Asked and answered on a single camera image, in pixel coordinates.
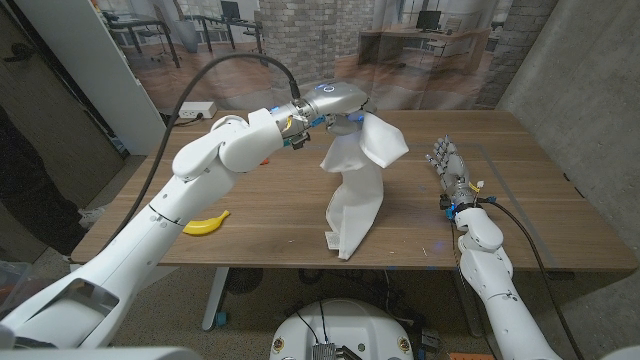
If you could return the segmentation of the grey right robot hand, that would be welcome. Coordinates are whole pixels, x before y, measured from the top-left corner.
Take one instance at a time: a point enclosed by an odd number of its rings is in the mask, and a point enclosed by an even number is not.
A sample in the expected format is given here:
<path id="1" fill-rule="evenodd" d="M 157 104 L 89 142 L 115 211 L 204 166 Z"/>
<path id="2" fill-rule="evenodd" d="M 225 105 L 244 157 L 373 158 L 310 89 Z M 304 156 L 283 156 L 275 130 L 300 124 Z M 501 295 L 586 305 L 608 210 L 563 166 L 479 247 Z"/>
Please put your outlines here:
<path id="1" fill-rule="evenodd" d="M 425 156 L 439 176 L 444 193 L 455 206 L 477 201 L 479 188 L 471 182 L 469 169 L 448 135 L 434 143 L 433 155 Z"/>

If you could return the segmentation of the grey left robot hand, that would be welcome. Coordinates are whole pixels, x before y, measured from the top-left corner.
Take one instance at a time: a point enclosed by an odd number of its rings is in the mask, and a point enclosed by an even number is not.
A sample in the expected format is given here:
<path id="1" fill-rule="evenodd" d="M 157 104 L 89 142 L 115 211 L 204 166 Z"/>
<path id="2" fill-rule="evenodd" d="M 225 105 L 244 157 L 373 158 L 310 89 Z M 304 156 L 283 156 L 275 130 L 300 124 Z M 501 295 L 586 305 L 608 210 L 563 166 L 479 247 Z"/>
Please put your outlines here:
<path id="1" fill-rule="evenodd" d="M 365 113 L 375 113 L 377 106 L 367 93 L 345 82 L 321 84 L 300 98 L 301 114 L 310 127 L 324 123 L 334 136 L 344 136 L 362 129 Z"/>

